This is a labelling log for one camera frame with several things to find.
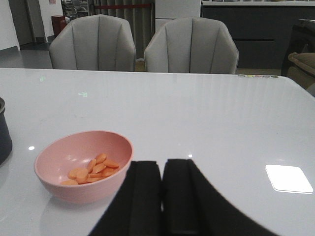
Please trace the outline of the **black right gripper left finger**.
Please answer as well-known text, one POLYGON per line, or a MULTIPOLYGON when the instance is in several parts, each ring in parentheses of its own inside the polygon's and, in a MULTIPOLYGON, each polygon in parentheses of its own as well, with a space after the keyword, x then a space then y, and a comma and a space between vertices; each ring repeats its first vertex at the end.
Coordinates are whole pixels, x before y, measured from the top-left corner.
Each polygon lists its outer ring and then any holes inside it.
POLYGON ((161 177, 154 161, 132 161, 125 180, 91 236, 159 236, 161 177))

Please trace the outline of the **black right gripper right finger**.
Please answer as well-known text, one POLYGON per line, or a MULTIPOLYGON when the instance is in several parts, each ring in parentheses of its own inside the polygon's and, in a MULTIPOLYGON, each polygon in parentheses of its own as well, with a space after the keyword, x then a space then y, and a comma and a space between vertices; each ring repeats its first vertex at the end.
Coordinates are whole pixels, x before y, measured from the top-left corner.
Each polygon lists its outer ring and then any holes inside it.
POLYGON ((167 160, 162 188, 166 236, 273 235, 223 197, 191 159, 167 160))

